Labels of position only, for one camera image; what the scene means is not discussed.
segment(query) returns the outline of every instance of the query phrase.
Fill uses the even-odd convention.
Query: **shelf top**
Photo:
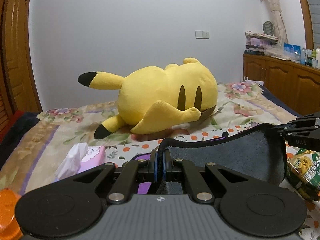
[[[302,64],[299,64],[299,63],[295,63],[295,62],[292,62],[292,61],[289,61],[289,60],[281,60],[281,59],[274,58],[274,57],[251,55],[251,54],[246,54],[246,53],[244,53],[243,56],[244,57],[248,57],[248,58],[256,58],[256,59],[260,59],[260,60],[273,61],[273,62],[277,62],[277,63],[281,62],[281,64],[294,66],[294,67],[300,68],[302,70],[306,70],[308,72],[314,73],[316,75],[320,75],[320,69],[312,68],[312,67],[309,67],[309,66],[305,66],[305,65],[302,65]]]

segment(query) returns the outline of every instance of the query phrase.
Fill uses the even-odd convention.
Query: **plastic bag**
[[[58,180],[73,176],[80,168],[81,160],[88,153],[87,143],[78,143],[73,145],[63,160],[59,168],[55,172]]]
[[[284,52],[283,46],[280,44],[273,46],[265,45],[263,47],[265,56],[275,57],[282,60],[292,60],[292,57]]]

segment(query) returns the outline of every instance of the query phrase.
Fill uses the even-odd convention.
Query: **orange polka dot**
[[[292,153],[287,153],[287,158],[291,159],[293,157]]]

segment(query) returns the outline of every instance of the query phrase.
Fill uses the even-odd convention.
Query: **cream curtain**
[[[283,46],[284,43],[288,42],[287,32],[285,30],[284,22],[281,15],[281,7],[279,0],[268,0],[272,17],[273,24],[275,26],[275,36],[278,37],[278,43]]]

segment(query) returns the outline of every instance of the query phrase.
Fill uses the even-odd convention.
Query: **yellow plush toy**
[[[141,68],[127,77],[87,72],[78,77],[84,86],[119,91],[119,114],[105,120],[94,133],[103,139],[128,124],[132,133],[159,132],[174,125],[208,117],[217,105],[217,82],[195,58],[183,65]]]

